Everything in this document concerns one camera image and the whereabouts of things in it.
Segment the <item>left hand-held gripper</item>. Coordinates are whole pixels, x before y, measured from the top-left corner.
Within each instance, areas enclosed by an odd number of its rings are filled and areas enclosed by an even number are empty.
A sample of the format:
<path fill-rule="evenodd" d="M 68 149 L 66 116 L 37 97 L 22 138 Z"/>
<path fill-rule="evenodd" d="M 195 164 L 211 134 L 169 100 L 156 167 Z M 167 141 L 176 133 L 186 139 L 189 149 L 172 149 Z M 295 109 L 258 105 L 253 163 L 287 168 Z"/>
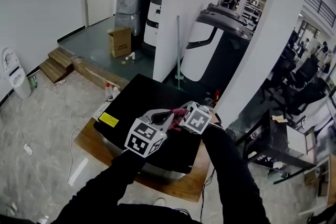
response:
<path fill-rule="evenodd" d="M 148 110 L 133 122 L 125 148 L 141 157 L 156 152 L 167 138 L 167 131 L 174 119 L 174 113 L 167 109 Z"/>

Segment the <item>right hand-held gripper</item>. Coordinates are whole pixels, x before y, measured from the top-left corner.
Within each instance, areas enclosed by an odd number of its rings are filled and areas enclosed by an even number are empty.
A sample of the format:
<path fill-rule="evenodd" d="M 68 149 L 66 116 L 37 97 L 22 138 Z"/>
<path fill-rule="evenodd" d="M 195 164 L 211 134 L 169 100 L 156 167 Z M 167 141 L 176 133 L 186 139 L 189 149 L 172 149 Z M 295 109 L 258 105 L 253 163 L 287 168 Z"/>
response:
<path fill-rule="evenodd" d="M 210 106 L 188 101 L 179 108 L 179 112 L 185 113 L 181 119 L 181 127 L 195 134 L 202 134 L 210 126 L 223 129 L 220 119 Z"/>

